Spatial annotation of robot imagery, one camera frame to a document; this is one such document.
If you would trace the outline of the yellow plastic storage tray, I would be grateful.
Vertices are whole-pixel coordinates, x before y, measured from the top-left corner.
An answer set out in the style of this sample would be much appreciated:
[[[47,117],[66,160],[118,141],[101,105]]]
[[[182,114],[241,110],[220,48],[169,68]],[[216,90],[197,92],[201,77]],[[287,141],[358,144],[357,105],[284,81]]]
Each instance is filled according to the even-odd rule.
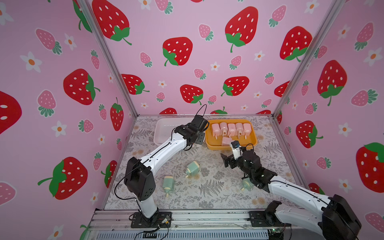
[[[214,124],[214,123],[220,124],[221,122],[226,122],[227,124],[228,123],[234,123],[234,124],[236,124],[236,123],[243,123],[243,124],[249,123],[249,124],[251,124],[250,121],[243,120],[243,119],[224,119],[224,120],[216,119],[216,120],[208,120],[208,121],[209,121],[210,125],[209,125],[209,128],[205,131],[205,133],[206,133],[205,140],[207,143],[207,147],[213,151],[231,150],[232,146],[223,147],[221,145],[223,136],[221,136],[221,135],[218,137],[217,140],[213,137],[212,124]],[[253,129],[253,126],[252,126],[252,132],[247,139],[245,139],[244,136],[238,138],[236,135],[234,137],[231,137],[231,138],[233,139],[233,141],[239,141],[239,143],[242,147],[246,147],[248,144],[255,146],[258,143],[257,137],[256,137],[254,129]]]

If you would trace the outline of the pink sharpener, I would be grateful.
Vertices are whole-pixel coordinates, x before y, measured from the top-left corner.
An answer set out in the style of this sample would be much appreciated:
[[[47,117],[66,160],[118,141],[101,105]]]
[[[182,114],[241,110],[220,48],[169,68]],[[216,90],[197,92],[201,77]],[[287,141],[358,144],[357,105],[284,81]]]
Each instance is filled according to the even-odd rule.
[[[236,135],[236,125],[234,123],[228,123],[228,137],[234,137]]]
[[[244,123],[243,124],[243,129],[244,129],[243,136],[245,137],[245,139],[247,139],[250,136],[251,132],[252,132],[252,126],[249,123]]]
[[[243,123],[236,123],[235,126],[236,126],[236,136],[238,138],[242,137],[243,133],[244,133],[244,125],[243,125]]]
[[[232,138],[229,138],[229,137],[222,137],[222,143],[221,145],[223,147],[226,147],[226,146],[231,146],[231,143],[233,142],[233,139]]]
[[[221,135],[220,125],[217,123],[212,124],[212,135],[217,140]]]
[[[219,126],[220,126],[221,136],[227,137],[228,136],[228,124],[226,122],[221,122],[219,124]]]

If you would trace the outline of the white plastic storage tray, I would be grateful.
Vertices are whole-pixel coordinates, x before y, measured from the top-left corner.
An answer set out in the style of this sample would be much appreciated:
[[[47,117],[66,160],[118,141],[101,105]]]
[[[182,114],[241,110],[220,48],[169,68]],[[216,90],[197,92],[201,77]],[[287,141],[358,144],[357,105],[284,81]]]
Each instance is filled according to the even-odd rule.
[[[160,146],[161,144],[166,142],[170,137],[172,137],[172,140],[174,140],[176,138],[176,127],[180,125],[186,125],[192,120],[193,118],[163,118],[158,120],[155,128],[154,143]]]

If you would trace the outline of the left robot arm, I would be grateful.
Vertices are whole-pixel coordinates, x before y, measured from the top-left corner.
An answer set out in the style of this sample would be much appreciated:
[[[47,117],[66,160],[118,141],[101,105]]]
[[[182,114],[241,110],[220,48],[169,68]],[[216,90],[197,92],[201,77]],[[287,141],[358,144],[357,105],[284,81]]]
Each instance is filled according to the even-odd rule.
[[[195,144],[201,145],[208,127],[208,120],[195,115],[191,122],[172,129],[170,137],[155,150],[140,159],[129,159],[123,183],[135,195],[140,212],[146,219],[159,212],[153,198],[156,173],[178,152]]]

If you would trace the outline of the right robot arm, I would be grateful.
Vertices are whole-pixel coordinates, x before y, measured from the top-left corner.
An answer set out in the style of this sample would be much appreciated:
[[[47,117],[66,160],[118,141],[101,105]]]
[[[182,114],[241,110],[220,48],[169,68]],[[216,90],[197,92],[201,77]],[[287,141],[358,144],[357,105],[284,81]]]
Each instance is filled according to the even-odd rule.
[[[272,201],[254,218],[257,226],[295,225],[317,233],[326,240],[358,239],[362,224],[343,197],[321,195],[285,180],[264,168],[254,150],[245,147],[233,149],[232,155],[221,157],[226,168],[239,168],[258,189],[281,196],[297,205],[292,208],[280,201]]]

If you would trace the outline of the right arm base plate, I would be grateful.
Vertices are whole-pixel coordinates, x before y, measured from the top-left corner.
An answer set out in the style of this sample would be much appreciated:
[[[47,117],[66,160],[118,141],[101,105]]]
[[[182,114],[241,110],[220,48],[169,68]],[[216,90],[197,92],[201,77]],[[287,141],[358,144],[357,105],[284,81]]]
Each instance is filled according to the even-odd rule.
[[[282,223],[273,213],[265,213],[265,211],[250,211],[248,220],[252,227],[291,227],[291,224]]]

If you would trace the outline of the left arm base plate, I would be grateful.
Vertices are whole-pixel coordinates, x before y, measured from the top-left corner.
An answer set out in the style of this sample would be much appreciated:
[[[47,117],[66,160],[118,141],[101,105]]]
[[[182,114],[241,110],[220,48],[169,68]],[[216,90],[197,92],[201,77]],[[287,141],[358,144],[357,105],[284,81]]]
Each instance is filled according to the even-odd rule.
[[[132,229],[151,229],[151,228],[169,228],[172,222],[172,212],[155,212],[155,214],[146,218],[142,213],[135,212],[131,220]]]

